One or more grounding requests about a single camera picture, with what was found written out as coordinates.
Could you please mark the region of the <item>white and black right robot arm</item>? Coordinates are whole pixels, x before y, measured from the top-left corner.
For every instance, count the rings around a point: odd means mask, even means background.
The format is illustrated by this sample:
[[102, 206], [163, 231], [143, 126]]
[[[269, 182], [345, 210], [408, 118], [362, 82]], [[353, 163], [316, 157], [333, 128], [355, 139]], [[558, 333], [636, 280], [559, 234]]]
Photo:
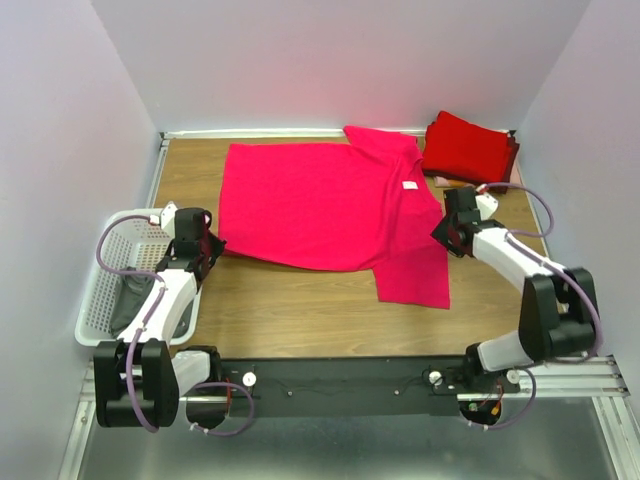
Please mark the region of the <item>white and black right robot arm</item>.
[[459, 378], [480, 392], [496, 375], [544, 362], [579, 363], [597, 353], [602, 329], [592, 275], [544, 257], [492, 218], [498, 201], [489, 187], [444, 192], [445, 213], [432, 238], [457, 257], [492, 267], [522, 294], [516, 330], [469, 346]]

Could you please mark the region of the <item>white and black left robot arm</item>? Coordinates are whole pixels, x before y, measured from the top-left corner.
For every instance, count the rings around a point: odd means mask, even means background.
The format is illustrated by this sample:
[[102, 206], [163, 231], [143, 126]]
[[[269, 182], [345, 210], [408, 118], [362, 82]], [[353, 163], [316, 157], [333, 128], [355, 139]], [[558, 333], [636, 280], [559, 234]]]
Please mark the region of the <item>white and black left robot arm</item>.
[[148, 273], [152, 289], [129, 326], [94, 351], [96, 416], [100, 426], [143, 427], [155, 433], [173, 424], [179, 399], [193, 388], [214, 393], [222, 375], [214, 347], [190, 347], [172, 356], [170, 341], [185, 309], [225, 249], [202, 208], [168, 203], [145, 222], [170, 237], [164, 257]]

